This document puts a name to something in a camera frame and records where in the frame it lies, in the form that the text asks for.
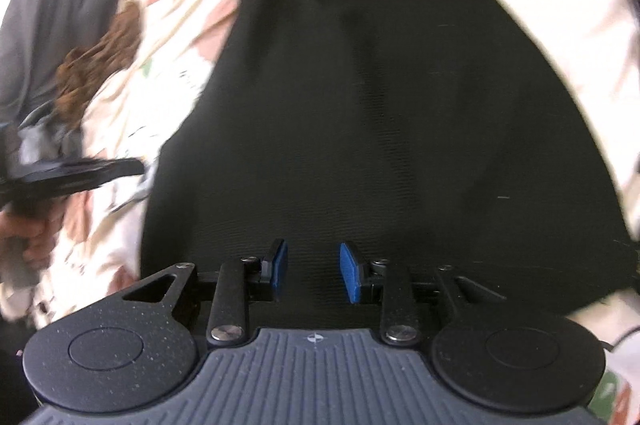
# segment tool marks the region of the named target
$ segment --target brown cloth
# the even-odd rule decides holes
[[[80,126],[84,110],[104,81],[132,65],[141,36],[140,7],[129,1],[98,44],[91,49],[75,48],[67,54],[56,73],[56,106],[69,128]]]

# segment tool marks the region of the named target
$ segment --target human hand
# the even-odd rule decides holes
[[[0,212],[0,239],[23,237],[28,240],[24,260],[33,269],[49,266],[49,256],[56,245],[56,234],[62,228],[65,200],[52,202],[45,219],[22,217],[5,211]]]

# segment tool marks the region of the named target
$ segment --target crosshair logo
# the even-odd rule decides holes
[[[324,337],[319,333],[311,333],[306,340],[313,344],[318,344],[318,342],[322,342],[324,340]]]

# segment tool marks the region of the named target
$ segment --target gray ribbed surface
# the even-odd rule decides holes
[[[181,393],[119,417],[52,408],[29,425],[598,425],[576,408],[554,417],[504,417],[443,389],[414,351],[378,344],[366,329],[263,329],[252,344],[219,349]]]

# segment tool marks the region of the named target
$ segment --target screw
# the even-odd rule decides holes
[[[410,342],[418,336],[418,331],[411,326],[405,326],[400,324],[398,326],[391,326],[386,330],[385,336],[392,342]]]
[[[236,341],[242,337],[244,329],[233,324],[223,324],[211,330],[211,337],[219,342]]]

